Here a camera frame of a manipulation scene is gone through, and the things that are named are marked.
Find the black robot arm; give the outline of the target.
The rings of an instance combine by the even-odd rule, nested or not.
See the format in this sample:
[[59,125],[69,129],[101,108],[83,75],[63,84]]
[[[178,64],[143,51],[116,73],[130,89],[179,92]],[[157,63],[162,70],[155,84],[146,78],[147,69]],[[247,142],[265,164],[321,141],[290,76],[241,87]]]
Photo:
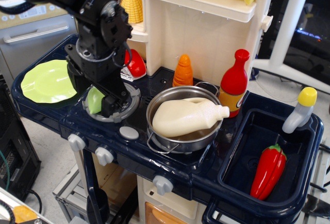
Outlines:
[[127,40],[132,27],[120,0],[23,0],[13,7],[1,7],[1,11],[20,14],[43,3],[66,10],[78,23],[76,44],[65,47],[68,74],[75,90],[96,87],[103,94],[104,117],[123,110],[129,94],[120,73],[129,64],[125,56],[130,54]]

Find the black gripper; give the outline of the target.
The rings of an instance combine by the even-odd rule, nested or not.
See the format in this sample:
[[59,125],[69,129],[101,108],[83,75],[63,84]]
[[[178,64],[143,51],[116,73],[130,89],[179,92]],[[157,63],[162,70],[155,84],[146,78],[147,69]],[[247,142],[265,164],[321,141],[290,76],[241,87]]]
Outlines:
[[76,44],[68,44],[64,49],[69,79],[75,91],[82,94],[93,85],[105,95],[101,101],[101,115],[110,117],[120,113],[128,91],[120,76],[121,68],[113,62],[112,55],[97,60],[83,55]]

